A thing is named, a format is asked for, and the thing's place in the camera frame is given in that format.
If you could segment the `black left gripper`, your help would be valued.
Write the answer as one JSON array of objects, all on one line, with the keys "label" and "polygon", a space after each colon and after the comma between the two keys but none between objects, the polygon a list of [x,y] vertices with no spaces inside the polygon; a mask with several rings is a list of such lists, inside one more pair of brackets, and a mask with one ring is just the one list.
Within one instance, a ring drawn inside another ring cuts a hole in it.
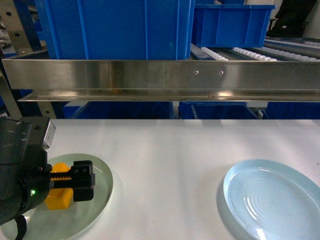
[{"label": "black left gripper", "polygon": [[43,203],[50,189],[71,188],[74,202],[91,201],[96,185],[93,167],[91,160],[80,160],[74,161],[68,171],[51,173],[47,151],[39,145],[28,145],[18,178],[22,190],[18,214],[22,215]]}]

